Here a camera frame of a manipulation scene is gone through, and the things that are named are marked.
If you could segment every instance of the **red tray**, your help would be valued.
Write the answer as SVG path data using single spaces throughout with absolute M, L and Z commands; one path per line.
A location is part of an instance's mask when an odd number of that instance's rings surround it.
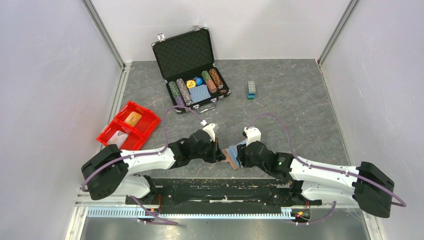
M 125 123 L 125 119 L 131 112 L 141 114 L 141 118 L 131 126 Z M 109 139 L 116 131 L 128 134 L 128 138 L 122 144 L 122 150 L 139 150 L 159 125 L 161 119 L 150 109 L 142 107 L 133 101 L 129 101 L 122 110 L 113 118 L 112 122 L 100 133 L 97 141 L 107 146 Z

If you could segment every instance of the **black aluminum case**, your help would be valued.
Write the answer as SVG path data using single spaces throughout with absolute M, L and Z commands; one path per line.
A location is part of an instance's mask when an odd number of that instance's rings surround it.
M 208 71 L 212 68 L 216 69 L 219 77 L 224 84 L 222 89 L 218 89 L 216 93 L 210 93 L 210 98 L 197 102 L 189 107 L 202 113 L 216 106 L 216 101 L 224 99 L 231 94 L 230 88 L 225 82 L 220 71 L 215 67 L 214 52 L 212 49 L 211 35 L 206 27 L 197 28 L 193 31 L 186 32 L 170 38 L 163 38 L 163 34 L 158 35 L 160 41 L 152 43 L 151 47 L 159 65 L 160 73 L 165 79 L 166 88 L 169 97 L 174 106 L 177 105 L 171 89 L 168 84 L 177 79 L 184 81 L 193 79 L 194 77 L 202 77 L 202 71 Z M 202 109 L 202 106 L 212 104 L 212 106 Z M 177 113 L 187 112 L 184 108 L 177 108 Z

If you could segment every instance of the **case handle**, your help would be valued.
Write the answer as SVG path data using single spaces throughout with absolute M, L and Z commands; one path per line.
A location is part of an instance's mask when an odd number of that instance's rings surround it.
M 203 110 L 200 110 L 199 105 L 194 106 L 194 108 L 197 110 L 197 112 L 199 114 L 204 113 L 204 112 L 206 112 L 208 110 L 214 109 L 217 106 L 217 99 L 216 98 L 212 99 L 211 102 L 213 103 L 213 106 L 207 107 L 207 108 L 205 108 Z
M 163 33 L 159 33 L 157 38 L 159 39 L 159 42 L 165 41 L 165 35 Z

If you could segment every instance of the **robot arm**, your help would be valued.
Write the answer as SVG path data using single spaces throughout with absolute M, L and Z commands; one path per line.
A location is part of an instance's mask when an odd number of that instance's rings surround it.
M 392 197 L 373 185 L 348 175 L 353 173 L 379 183 L 393 192 L 394 182 L 375 165 L 362 162 L 357 166 L 340 166 L 311 161 L 292 154 L 272 152 L 260 142 L 261 132 L 251 127 L 244 129 L 246 144 L 237 145 L 239 165 L 246 168 L 258 167 L 270 176 L 290 183 L 290 195 L 294 202 L 305 201 L 358 204 L 359 207 L 374 216 L 388 218 Z M 326 169 L 337 169 L 338 172 Z
M 218 125 L 208 124 L 189 138 L 169 143 L 162 153 L 159 151 L 163 147 L 129 151 L 119 150 L 115 144 L 108 145 L 81 168 L 84 178 L 87 179 L 103 165 L 117 158 L 122 159 L 101 170 L 88 182 L 91 199 L 100 200 L 111 194 L 132 195 L 140 199 L 154 190 L 154 184 L 150 177 L 140 176 L 137 173 L 153 169 L 179 168 L 186 166 L 193 159 L 203 159 L 208 163 L 224 160 L 225 156 L 215 137 L 217 130 Z

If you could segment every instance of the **poker chip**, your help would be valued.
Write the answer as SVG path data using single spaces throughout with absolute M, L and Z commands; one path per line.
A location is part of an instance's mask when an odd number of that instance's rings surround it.
M 220 75 L 215 68 L 209 70 L 209 75 L 212 77 L 212 80 L 218 89 L 222 89 L 224 87 L 223 81 L 221 81 Z
M 202 71 L 201 72 L 201 76 L 203 77 L 203 79 L 204 79 L 205 82 L 208 82 L 209 79 L 212 79 L 211 78 L 211 75 L 209 75 L 209 72 L 208 71 Z
M 174 98 L 177 106 L 185 106 L 184 100 L 181 96 L 177 96 Z
M 203 83 L 203 80 L 200 77 L 195 77 L 193 80 L 196 82 L 196 86 L 199 86 Z
M 174 81 L 171 81 L 168 85 L 174 99 L 178 96 L 181 96 L 180 91 L 178 90 L 177 84 Z
M 196 82 L 194 80 L 188 80 L 185 85 L 187 86 L 188 89 L 194 88 L 196 87 Z
M 183 79 L 179 78 L 176 80 L 176 85 L 178 86 L 179 92 L 181 93 L 182 99 L 184 99 L 185 105 L 188 107 L 193 104 L 192 98 L 190 97 L 189 90 L 184 84 Z
M 213 94 L 217 92 L 217 86 L 215 86 L 215 83 L 212 79 L 209 79 L 206 81 L 206 86 L 207 86 L 207 89 L 209 89 L 209 92 Z

